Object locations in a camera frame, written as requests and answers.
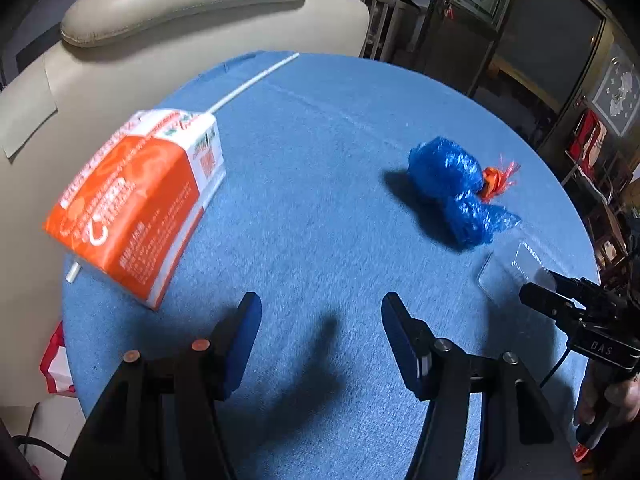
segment blue tablecloth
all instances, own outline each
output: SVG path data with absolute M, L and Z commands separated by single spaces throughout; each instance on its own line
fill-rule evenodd
M 159 107 L 205 110 L 284 53 L 200 75 Z M 478 287 L 492 250 L 459 251 L 404 170 L 409 150 L 445 136 L 483 166 L 522 165 L 499 199 L 524 236 L 574 276 L 597 280 L 586 232 L 558 181 L 503 122 L 456 91 L 388 64 L 302 55 L 217 113 L 228 175 L 177 267 L 159 313 L 81 272 L 63 288 L 69 363 L 88 414 L 125 351 L 172 354 L 206 336 L 252 290 L 262 325 L 239 390 L 218 405 L 240 479 L 404 478 L 427 410 L 407 391 L 380 302 L 396 291 L 414 317 L 467 352 L 519 354 L 541 379 L 564 337 Z M 505 235 L 494 242 L 500 244 Z M 563 424 L 584 370 L 572 355 L 545 395 Z M 460 478 L 471 478 L 472 396 Z

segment crumpled blue plastic bag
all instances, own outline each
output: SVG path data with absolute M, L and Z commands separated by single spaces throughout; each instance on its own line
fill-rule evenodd
M 436 137 L 412 149 L 408 174 L 423 196 L 438 200 L 463 247 L 490 244 L 495 233 L 522 221 L 502 206 L 482 203 L 476 195 L 484 184 L 482 167 L 452 140 Z

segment tile floor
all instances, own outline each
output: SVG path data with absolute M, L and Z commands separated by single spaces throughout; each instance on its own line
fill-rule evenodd
M 69 455 L 82 426 L 84 415 L 77 399 L 50 396 L 40 403 L 30 435 Z M 42 480 L 60 480 L 65 468 L 64 460 L 37 446 L 27 448 L 26 458 L 30 464 L 38 467 Z

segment red and white bag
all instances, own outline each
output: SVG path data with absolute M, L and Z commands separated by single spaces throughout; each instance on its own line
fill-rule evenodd
M 47 391 L 65 397 L 75 397 L 76 389 L 71 379 L 69 362 L 66 360 L 65 335 L 62 322 L 49 340 L 49 345 L 40 361 L 40 371 L 47 380 Z

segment copper-colored screw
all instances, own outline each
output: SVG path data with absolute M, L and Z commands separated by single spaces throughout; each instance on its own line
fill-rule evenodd
M 135 363 L 138 359 L 140 359 L 140 352 L 137 350 L 129 350 L 122 356 L 122 360 L 126 363 Z
M 211 343 L 208 339 L 196 339 L 193 343 L 191 343 L 191 348 L 196 352 L 204 352 L 207 348 L 211 346 Z

